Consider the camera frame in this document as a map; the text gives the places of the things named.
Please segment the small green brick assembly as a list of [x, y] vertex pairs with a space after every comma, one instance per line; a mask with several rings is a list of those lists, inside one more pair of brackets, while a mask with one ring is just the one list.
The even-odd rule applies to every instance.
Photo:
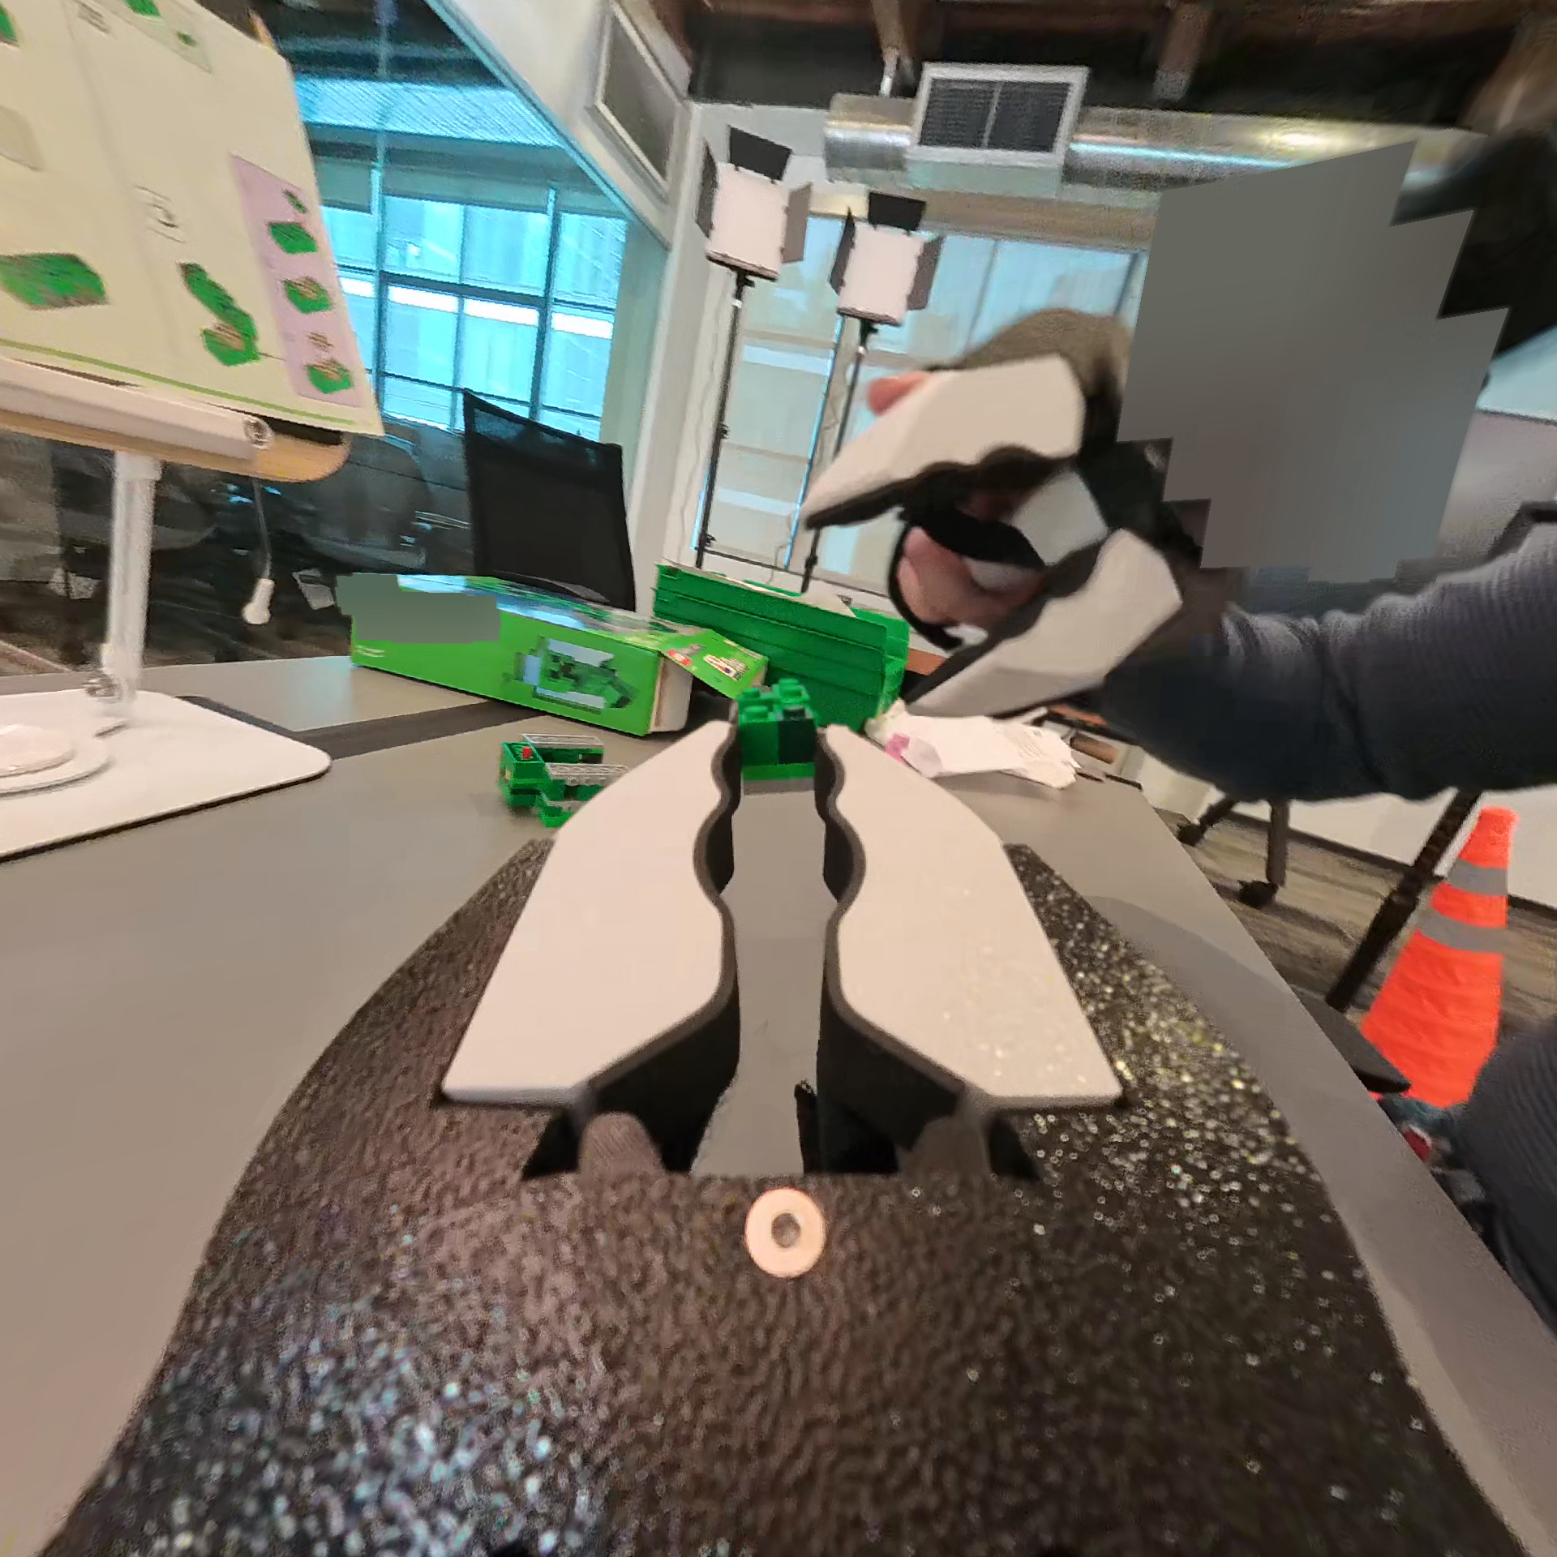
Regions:
[[794, 677], [751, 688], [734, 701], [742, 775], [749, 783], [810, 781], [816, 720], [805, 684]]

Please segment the grey and green brick build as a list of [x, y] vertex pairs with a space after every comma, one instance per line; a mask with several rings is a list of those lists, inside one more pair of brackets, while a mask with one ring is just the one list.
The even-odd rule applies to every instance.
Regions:
[[556, 831], [629, 772], [608, 764], [603, 746], [575, 736], [523, 734], [499, 749], [499, 798], [510, 812]]

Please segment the metal air duct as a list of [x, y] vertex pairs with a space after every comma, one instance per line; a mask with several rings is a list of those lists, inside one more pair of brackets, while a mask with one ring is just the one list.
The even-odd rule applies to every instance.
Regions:
[[823, 160], [836, 182], [905, 182], [914, 188], [1040, 184], [1168, 190], [1239, 173], [1285, 169], [1413, 145], [1409, 184], [1433, 182], [1481, 141], [1472, 130], [1404, 123], [1324, 121], [1181, 110], [1083, 108], [1064, 151], [924, 149], [914, 101], [836, 95], [823, 130]]

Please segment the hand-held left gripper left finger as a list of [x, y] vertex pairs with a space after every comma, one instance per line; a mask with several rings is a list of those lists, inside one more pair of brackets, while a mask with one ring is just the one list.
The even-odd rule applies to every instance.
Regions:
[[443, 1081], [453, 1103], [708, 1114], [738, 1061], [723, 888], [740, 755], [708, 723], [555, 835]]

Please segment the person's right hand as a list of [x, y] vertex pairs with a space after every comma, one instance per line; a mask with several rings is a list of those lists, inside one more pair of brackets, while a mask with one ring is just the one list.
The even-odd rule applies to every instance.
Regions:
[[[929, 371], [911, 371], [875, 380], [868, 390], [872, 414], [886, 416], [898, 401], [912, 395], [931, 379], [935, 375]], [[1024, 494], [985, 492], [966, 497], [961, 508], [977, 521], [1007, 523], [1024, 501]], [[1007, 571], [1000, 577], [979, 575], [962, 555], [940, 545], [924, 531], [905, 531], [901, 536], [894, 570], [896, 599], [922, 625], [946, 631], [988, 631], [1040, 594], [1042, 586], [1042, 570]]]

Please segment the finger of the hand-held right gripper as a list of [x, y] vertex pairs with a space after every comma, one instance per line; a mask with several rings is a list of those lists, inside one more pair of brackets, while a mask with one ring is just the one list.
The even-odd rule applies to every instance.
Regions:
[[810, 484], [807, 532], [851, 527], [924, 497], [1027, 492], [1085, 440], [1085, 390], [1061, 358], [933, 373], [844, 445]]
[[1009, 718], [1096, 690], [1183, 610], [1168, 557], [1133, 532], [1074, 551], [1044, 590], [909, 699], [925, 718]]

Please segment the person's dark clothing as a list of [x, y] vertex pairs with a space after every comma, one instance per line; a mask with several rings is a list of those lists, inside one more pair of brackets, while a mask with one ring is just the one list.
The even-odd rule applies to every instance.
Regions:
[[1489, 1252], [1556, 1331], [1556, 1029], [1504, 1038], [1454, 1111]]

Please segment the black tripod leg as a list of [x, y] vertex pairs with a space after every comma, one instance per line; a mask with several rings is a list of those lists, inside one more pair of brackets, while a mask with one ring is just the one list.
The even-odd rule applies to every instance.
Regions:
[[1481, 799], [1483, 794], [1472, 790], [1452, 794], [1452, 799], [1439, 814], [1420, 851], [1396, 879], [1348, 964], [1329, 987], [1324, 998], [1326, 1007], [1341, 1014], [1346, 1014], [1354, 1007], [1365, 985], [1372, 981], [1400, 935], [1411, 924], [1428, 888], [1435, 883], [1439, 866], [1448, 857], [1450, 846], [1474, 818]]

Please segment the black mesh office chair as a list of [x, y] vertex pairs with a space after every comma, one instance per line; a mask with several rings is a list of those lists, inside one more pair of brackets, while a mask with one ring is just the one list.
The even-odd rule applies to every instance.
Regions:
[[462, 392], [473, 573], [634, 612], [621, 447]]

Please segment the stack of green trays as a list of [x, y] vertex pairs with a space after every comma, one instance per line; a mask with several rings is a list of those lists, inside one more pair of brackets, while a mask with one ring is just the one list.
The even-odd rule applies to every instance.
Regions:
[[801, 683], [822, 727], [864, 731], [903, 692], [909, 625], [898, 616], [673, 564], [657, 570], [655, 612], [760, 655], [772, 683]]

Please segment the person's right forearm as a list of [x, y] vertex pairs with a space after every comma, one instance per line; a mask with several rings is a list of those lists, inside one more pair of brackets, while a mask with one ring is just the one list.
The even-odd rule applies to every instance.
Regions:
[[1250, 803], [1554, 786], [1554, 521], [1359, 614], [1231, 610], [1114, 671], [1094, 707], [1168, 768]]

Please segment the green brick set box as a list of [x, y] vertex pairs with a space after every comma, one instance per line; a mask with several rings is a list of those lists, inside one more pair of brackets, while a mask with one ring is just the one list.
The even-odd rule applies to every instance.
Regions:
[[677, 734], [696, 688], [736, 699], [768, 675], [712, 629], [492, 577], [345, 575], [338, 607], [362, 668], [618, 734]]

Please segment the orange traffic cone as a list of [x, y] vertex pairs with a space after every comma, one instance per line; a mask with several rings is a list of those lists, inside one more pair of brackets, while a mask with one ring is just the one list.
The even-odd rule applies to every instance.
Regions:
[[1431, 1107], [1470, 1098], [1500, 1035], [1515, 827], [1511, 809], [1478, 812], [1359, 1027]]

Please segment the white plastic bags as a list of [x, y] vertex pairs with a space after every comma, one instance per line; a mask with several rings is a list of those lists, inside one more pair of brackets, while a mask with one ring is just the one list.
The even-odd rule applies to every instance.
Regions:
[[929, 781], [1001, 773], [1059, 792], [1081, 773], [1061, 734], [1020, 720], [929, 718], [894, 707], [870, 720], [864, 733], [886, 755]]

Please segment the grey desk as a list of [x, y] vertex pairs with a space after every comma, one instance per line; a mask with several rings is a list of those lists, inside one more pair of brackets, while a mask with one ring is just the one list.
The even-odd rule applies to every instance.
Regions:
[[[4, 864], [4, 1554], [37, 1554], [162, 1357], [273, 1116], [519, 846], [499, 731], [343, 658], [160, 668], [282, 727], [379, 738], [323, 779]], [[1554, 1339], [1129, 785], [955, 785], [1272, 1087], [1441, 1430], [1554, 1554]]]

